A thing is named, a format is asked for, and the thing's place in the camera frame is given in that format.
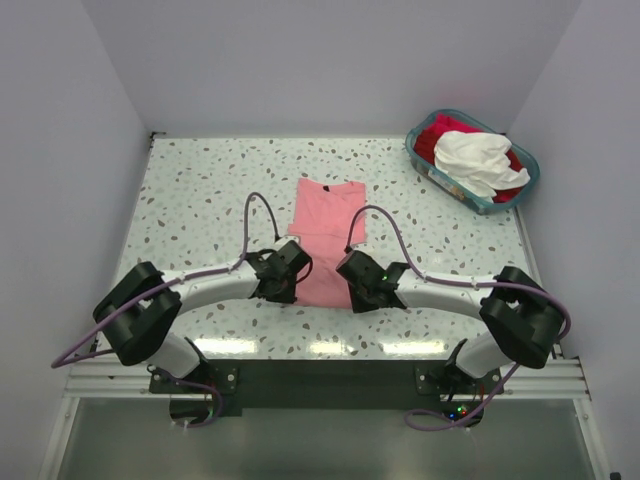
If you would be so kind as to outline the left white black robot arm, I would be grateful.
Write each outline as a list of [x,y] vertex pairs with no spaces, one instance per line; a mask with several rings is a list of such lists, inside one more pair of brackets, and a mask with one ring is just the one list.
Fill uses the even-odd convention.
[[258,298],[293,304],[313,260],[294,240],[244,255],[231,267],[161,271],[149,261],[134,266],[94,309],[112,350],[124,366],[145,363],[168,373],[185,392],[207,380],[206,358],[187,338],[171,332],[181,315],[228,300]]

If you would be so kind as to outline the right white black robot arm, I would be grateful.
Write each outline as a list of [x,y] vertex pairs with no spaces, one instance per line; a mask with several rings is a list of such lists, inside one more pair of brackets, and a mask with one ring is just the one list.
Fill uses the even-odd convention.
[[352,310],[429,308],[484,323],[487,332],[460,341],[432,381],[459,393],[509,363],[542,369],[553,345],[570,327],[555,298],[517,267],[495,276],[429,276],[408,262],[382,267],[370,255],[351,250],[336,267],[349,288]]

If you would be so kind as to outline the pink t shirt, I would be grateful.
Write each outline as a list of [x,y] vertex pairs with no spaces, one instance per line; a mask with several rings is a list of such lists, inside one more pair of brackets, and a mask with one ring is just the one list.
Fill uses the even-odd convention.
[[361,182],[324,185],[307,178],[297,183],[295,210],[288,234],[299,239],[313,268],[296,287],[300,306],[351,309],[347,282],[336,272],[348,243],[366,241],[365,217],[354,220],[366,205]]

